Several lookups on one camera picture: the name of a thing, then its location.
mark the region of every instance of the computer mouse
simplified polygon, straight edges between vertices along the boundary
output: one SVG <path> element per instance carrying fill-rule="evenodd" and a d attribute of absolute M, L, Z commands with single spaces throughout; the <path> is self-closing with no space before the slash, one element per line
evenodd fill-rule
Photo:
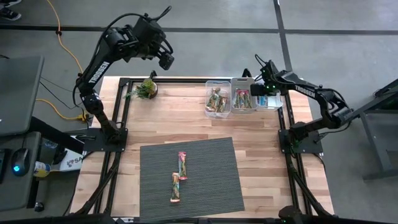
<path fill-rule="evenodd" d="M 22 177 L 29 170 L 29 150 L 20 148 L 11 157 L 11 169 L 14 175 Z"/>

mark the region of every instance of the black table leg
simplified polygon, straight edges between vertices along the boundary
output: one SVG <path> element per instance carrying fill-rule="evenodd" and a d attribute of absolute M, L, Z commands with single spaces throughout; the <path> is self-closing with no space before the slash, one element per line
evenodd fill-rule
<path fill-rule="evenodd" d="M 38 131 L 42 137 L 52 142 L 60 144 L 73 152 L 81 154 L 84 144 L 72 138 L 69 134 L 63 133 L 56 128 L 46 124 L 44 121 L 32 116 L 29 131 Z"/>

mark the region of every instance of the shoe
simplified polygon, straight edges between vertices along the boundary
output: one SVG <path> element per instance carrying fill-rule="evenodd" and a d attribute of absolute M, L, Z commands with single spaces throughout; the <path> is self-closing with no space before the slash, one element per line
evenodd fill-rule
<path fill-rule="evenodd" d="M 20 3 L 22 0 L 0 0 L 1 4 L 4 4 L 6 7 L 13 6 L 15 4 Z"/>
<path fill-rule="evenodd" d="M 0 9 L 0 17 L 9 21 L 16 21 L 21 18 L 21 14 L 14 12 L 6 7 Z"/>

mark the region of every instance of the plant pot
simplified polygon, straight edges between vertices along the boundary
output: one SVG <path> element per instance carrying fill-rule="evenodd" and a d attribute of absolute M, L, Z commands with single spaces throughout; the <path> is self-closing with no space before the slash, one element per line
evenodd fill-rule
<path fill-rule="evenodd" d="M 152 99 L 152 98 L 154 98 L 157 95 L 157 84 L 154 83 L 154 85 L 155 85 L 155 93 L 152 94 L 151 96 L 149 96 L 149 99 Z"/>

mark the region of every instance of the snack bar wrapper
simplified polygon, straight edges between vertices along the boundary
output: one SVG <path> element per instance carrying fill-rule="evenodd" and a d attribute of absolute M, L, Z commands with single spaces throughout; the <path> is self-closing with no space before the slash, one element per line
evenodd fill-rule
<path fill-rule="evenodd" d="M 172 198 L 170 202 L 177 203 L 180 202 L 180 179 L 178 178 L 178 173 L 174 172 L 172 174 L 173 188 L 172 188 Z"/>
<path fill-rule="evenodd" d="M 186 164 L 187 153 L 186 152 L 179 152 L 178 153 L 178 169 L 180 171 L 180 180 L 186 180 L 187 177 L 187 167 Z"/>

